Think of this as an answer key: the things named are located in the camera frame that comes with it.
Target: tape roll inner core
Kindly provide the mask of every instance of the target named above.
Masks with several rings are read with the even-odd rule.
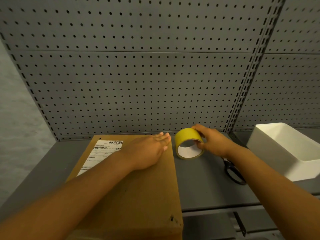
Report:
[[[198,156],[202,152],[201,149],[197,147],[193,140],[184,141],[178,147],[178,154],[184,158],[193,158]]]

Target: white cardboard core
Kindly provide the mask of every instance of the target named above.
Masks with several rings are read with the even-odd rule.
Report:
[[[197,147],[196,144],[190,147],[178,147],[178,154],[184,158],[192,158],[198,156],[202,152],[201,149]]]

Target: white box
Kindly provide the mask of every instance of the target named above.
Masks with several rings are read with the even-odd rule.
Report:
[[[320,144],[285,123],[256,125],[247,147],[291,181],[320,173]]]

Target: scissors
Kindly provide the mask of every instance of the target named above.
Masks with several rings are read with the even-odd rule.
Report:
[[[240,185],[246,185],[247,182],[245,181],[245,178],[241,175],[241,173],[238,171],[238,169],[236,168],[236,166],[230,162],[229,160],[227,160],[226,158],[222,158],[223,162],[224,162],[224,172],[228,175],[228,177],[234,181],[236,184],[240,184]],[[229,171],[232,171],[241,181],[235,179],[234,177],[232,177],[232,175],[229,173]]]

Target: tape roll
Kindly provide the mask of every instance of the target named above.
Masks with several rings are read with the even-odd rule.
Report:
[[[181,146],[184,142],[189,140],[197,140],[203,142],[200,134],[195,129],[182,129],[176,134],[174,138],[176,142],[176,153],[181,159],[194,159],[201,156],[204,152],[204,150],[199,149],[196,144],[193,144],[189,147]]]

